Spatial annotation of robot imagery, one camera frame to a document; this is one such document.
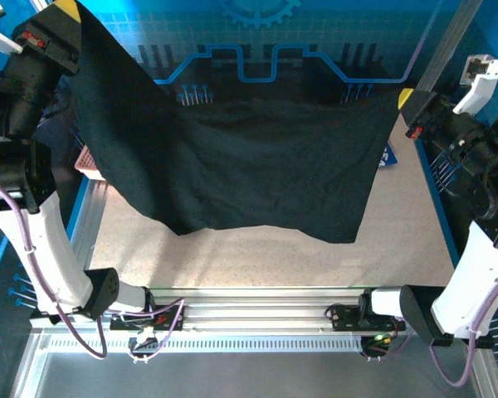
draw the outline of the black fabric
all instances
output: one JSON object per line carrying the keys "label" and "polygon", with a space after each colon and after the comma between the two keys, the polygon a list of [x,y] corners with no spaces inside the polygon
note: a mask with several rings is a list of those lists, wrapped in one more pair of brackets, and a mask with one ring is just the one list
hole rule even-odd
{"label": "black fabric", "polygon": [[347,106],[286,101],[183,107],[80,5],[78,122],[97,167],[178,235],[280,226],[354,242],[398,93]]}

